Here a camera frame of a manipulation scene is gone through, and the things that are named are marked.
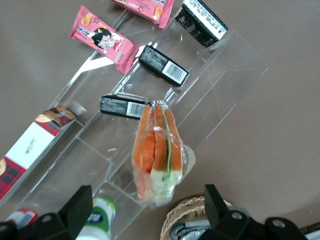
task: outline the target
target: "pink wrapper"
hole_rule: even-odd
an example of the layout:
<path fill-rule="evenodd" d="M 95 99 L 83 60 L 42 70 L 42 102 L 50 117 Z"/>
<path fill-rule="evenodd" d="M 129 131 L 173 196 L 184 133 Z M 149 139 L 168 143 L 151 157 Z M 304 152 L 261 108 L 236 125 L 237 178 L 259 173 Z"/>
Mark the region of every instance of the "pink wrapper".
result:
<path fill-rule="evenodd" d="M 84 6 L 81 6 L 76 16 L 70 37 L 84 42 L 106 56 L 124 74 L 129 72 L 140 47 L 105 24 Z"/>
<path fill-rule="evenodd" d="M 174 0 L 111 0 L 143 16 L 164 29 L 170 18 Z"/>

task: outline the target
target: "screw hole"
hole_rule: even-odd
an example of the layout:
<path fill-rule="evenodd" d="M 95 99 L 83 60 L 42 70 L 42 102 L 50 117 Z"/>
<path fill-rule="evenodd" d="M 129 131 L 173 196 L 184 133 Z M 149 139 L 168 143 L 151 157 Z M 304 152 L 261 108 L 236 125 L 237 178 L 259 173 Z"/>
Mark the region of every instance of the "screw hole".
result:
<path fill-rule="evenodd" d="M 0 226 L 0 232 L 4 232 L 7 229 L 8 229 L 7 225 Z"/>
<path fill-rule="evenodd" d="M 41 221 L 42 221 L 43 223 L 46 223 L 46 222 L 49 222 L 51 219 L 52 219 L 52 216 L 47 215 L 47 216 L 45 216 L 44 218 L 42 218 Z"/>

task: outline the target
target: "barcode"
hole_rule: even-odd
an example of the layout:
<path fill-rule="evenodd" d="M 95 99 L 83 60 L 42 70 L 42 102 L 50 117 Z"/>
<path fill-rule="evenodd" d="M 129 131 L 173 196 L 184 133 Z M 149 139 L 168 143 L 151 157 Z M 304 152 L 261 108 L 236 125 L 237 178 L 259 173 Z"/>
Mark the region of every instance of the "barcode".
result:
<path fill-rule="evenodd" d="M 130 117 L 141 118 L 145 106 L 146 105 L 144 104 L 129 101 L 126 110 L 126 115 Z"/>
<path fill-rule="evenodd" d="M 31 221 L 31 219 L 35 216 L 36 214 L 33 213 L 32 211 L 27 211 L 25 215 L 21 218 L 21 220 L 16 224 L 18 228 L 23 228 L 28 225 L 28 223 Z"/>
<path fill-rule="evenodd" d="M 185 4 L 219 40 L 227 32 L 227 29 L 197 0 L 185 0 L 183 4 Z"/>
<path fill-rule="evenodd" d="M 178 84 L 181 84 L 188 74 L 184 69 L 180 68 L 171 61 L 168 61 L 162 73 L 176 81 Z"/>

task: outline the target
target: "cartoon girl illustration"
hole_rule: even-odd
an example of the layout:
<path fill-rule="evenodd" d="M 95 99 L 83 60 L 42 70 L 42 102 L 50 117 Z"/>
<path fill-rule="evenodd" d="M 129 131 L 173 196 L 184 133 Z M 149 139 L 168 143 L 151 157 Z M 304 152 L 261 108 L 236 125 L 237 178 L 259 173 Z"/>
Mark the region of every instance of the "cartoon girl illustration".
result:
<path fill-rule="evenodd" d="M 121 37 L 116 32 L 110 32 L 108 29 L 103 27 L 97 28 L 94 32 L 92 32 L 89 37 L 92 37 L 92 43 L 98 46 L 101 49 L 104 49 L 104 53 L 108 52 L 109 48 L 113 48 L 113 50 L 118 51 L 119 47 L 122 45 L 119 43 L 124 38 Z"/>

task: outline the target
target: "acrylic display rack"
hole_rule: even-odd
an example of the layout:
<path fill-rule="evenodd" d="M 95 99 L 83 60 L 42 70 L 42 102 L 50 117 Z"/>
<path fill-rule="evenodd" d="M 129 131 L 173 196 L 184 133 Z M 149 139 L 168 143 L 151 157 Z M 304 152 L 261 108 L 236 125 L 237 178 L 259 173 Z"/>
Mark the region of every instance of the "acrylic display rack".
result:
<path fill-rule="evenodd" d="M 81 185 L 91 185 L 94 195 L 115 205 L 111 234 L 116 239 L 146 207 L 137 198 L 131 168 L 139 122 L 100 113 L 100 97 L 128 93 L 166 101 L 182 141 L 197 152 L 268 66 L 237 32 L 204 48 L 174 18 L 162 30 L 128 10 L 113 27 L 134 43 L 156 47 L 186 68 L 189 78 L 182 87 L 172 87 L 137 61 L 123 75 L 94 52 L 50 106 L 76 101 L 86 113 L 62 136 L 69 141 L 16 209 L 35 209 L 39 215 L 55 212 Z"/>

